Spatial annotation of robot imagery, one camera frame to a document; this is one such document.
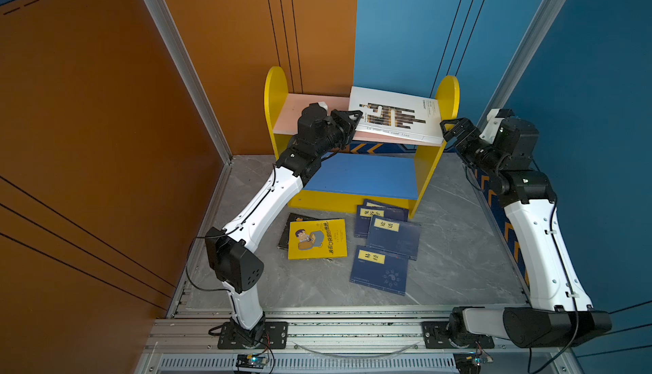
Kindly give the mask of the white book brown pattern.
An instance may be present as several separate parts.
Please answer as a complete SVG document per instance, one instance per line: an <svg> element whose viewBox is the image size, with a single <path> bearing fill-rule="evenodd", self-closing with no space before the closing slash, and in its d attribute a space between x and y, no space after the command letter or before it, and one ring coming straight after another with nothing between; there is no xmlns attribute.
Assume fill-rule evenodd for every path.
<svg viewBox="0 0 652 374"><path fill-rule="evenodd" d="M357 131L416 145L441 146L441 110L435 99L353 86L349 111L363 113Z"/></svg>

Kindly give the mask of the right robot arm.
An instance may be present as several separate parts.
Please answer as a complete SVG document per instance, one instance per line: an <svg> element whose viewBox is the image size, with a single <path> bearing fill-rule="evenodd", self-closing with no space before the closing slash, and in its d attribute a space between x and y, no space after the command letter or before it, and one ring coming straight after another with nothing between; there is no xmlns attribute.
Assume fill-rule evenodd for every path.
<svg viewBox="0 0 652 374"><path fill-rule="evenodd" d="M610 315L594 309L579 282L560 232L558 197L545 173L531 167L539 132L531 122L502 118L492 136L468 119L441 122L463 163L487 176L514 232L529 275L527 307L458 307L449 318L453 342L473 336L511 341L522 349L570 347L608 333Z"/></svg>

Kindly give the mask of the black book yellow title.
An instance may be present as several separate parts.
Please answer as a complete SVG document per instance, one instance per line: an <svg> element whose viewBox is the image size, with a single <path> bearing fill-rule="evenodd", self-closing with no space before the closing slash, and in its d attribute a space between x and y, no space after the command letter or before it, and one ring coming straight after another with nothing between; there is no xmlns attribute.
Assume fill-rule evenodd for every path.
<svg viewBox="0 0 652 374"><path fill-rule="evenodd" d="M285 228L283 229L283 233L281 235L280 240L278 241L278 248L283 249L283 250L288 250L289 249L289 243L290 243L290 224L293 222L300 222L300 221L314 221L316 218L306 216L303 214L297 214L297 213L290 213L286 223L285 223Z"/></svg>

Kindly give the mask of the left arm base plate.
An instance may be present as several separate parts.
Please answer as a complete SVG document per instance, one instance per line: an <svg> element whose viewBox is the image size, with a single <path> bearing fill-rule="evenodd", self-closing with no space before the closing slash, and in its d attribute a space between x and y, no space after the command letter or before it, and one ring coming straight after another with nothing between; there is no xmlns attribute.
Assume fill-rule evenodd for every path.
<svg viewBox="0 0 652 374"><path fill-rule="evenodd" d="M288 340L289 324L287 321L261 321L247 330L235 320L220 326L217 348L219 350L243 350L269 347L283 350Z"/></svg>

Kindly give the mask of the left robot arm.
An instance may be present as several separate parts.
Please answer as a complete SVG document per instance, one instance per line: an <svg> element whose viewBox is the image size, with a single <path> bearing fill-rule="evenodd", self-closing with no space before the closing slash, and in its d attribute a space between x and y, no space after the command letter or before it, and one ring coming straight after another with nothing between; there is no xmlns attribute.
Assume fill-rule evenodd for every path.
<svg viewBox="0 0 652 374"><path fill-rule="evenodd" d="M302 110L297 134L280 153L261 190L220 231L205 238L209 265L229 294L234 324L254 334L264 325L256 284L264 263L255 255L264 234L280 211L320 170L327 153L349 145L363 113L327 111L320 103Z"/></svg>

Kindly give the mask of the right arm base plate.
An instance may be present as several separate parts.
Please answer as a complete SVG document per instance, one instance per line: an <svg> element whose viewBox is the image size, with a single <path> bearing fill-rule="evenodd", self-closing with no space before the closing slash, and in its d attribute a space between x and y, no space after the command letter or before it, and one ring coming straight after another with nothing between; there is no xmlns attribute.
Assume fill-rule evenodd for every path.
<svg viewBox="0 0 652 374"><path fill-rule="evenodd" d="M487 335L468 333L454 328L448 321L424 321L421 323L424 345L428 350L471 350L495 348L493 338Z"/></svg>

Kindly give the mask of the yellow cartoon cover book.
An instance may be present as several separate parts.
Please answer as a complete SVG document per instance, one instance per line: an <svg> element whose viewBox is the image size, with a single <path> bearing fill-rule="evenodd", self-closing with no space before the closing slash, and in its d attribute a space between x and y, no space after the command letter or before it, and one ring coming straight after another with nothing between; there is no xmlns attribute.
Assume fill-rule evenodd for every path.
<svg viewBox="0 0 652 374"><path fill-rule="evenodd" d="M289 260L331 260L347 257L344 219L290 223Z"/></svg>

